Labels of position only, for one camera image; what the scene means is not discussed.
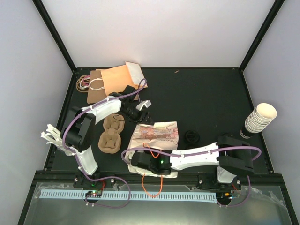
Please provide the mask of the printed white paper bag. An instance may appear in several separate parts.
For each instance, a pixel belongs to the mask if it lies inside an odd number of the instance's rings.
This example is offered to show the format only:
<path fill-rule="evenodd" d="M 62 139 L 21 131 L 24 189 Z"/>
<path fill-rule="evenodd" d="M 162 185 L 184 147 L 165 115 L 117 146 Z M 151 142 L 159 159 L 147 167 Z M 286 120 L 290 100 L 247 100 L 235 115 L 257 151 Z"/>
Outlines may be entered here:
<path fill-rule="evenodd" d="M 149 151 L 153 157 L 157 157 L 160 153 L 169 156 L 173 150 L 177 150 L 179 141 L 179 133 L 177 122 L 156 122 L 154 125 L 139 124 L 136 126 L 131 140 L 129 142 L 128 151 L 124 155 L 125 161 L 128 163 L 130 171 L 131 158 L 137 151 Z M 142 175 L 142 187 L 144 187 L 144 178 L 149 175 Z M 171 169 L 171 175 L 152 175 L 151 177 L 159 177 L 161 179 L 160 191 L 157 194 L 146 194 L 150 196 L 158 196 L 163 189 L 164 178 L 177 178 L 178 173 Z"/>

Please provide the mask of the brown pulp cup carrier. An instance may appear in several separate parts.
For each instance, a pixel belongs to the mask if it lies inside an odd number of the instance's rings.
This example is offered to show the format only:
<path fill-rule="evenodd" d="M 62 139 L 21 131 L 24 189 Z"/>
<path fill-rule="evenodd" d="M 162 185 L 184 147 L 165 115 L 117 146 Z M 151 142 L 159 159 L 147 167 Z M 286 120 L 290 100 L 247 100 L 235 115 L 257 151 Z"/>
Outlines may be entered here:
<path fill-rule="evenodd" d="M 113 113 L 104 119 L 104 132 L 98 141 L 98 147 L 103 153 L 115 154 L 120 150 L 120 133 L 123 131 L 124 126 L 125 119 L 120 114 Z"/>

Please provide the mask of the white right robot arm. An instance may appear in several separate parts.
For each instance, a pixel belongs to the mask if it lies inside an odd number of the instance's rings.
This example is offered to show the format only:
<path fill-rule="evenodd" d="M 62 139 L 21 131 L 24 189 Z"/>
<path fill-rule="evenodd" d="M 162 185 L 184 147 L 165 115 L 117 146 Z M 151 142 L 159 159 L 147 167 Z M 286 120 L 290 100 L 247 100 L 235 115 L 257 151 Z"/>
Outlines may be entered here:
<path fill-rule="evenodd" d="M 178 172 L 192 167 L 213 166 L 214 186 L 223 189 L 237 176 L 254 173 L 252 148 L 249 143 L 228 136 L 218 137 L 204 147 L 188 150 L 138 148 L 125 154 L 128 169 L 142 176 L 177 178 Z"/>

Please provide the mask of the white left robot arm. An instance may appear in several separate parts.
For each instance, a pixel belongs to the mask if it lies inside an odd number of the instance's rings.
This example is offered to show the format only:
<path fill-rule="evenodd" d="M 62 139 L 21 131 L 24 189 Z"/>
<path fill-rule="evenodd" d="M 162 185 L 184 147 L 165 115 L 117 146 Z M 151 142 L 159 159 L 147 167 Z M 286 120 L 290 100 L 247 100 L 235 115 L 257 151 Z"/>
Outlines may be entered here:
<path fill-rule="evenodd" d="M 113 113 L 121 113 L 132 123 L 154 124 L 146 110 L 151 101 L 144 100 L 135 104 L 137 93 L 137 90 L 128 85 L 123 92 L 113 92 L 98 103 L 83 108 L 73 107 L 67 113 L 60 132 L 62 149 L 75 155 L 79 169 L 86 173 L 84 181 L 90 187 L 96 187 L 101 180 L 100 174 L 95 172 L 98 164 L 91 147 L 98 122 Z"/>

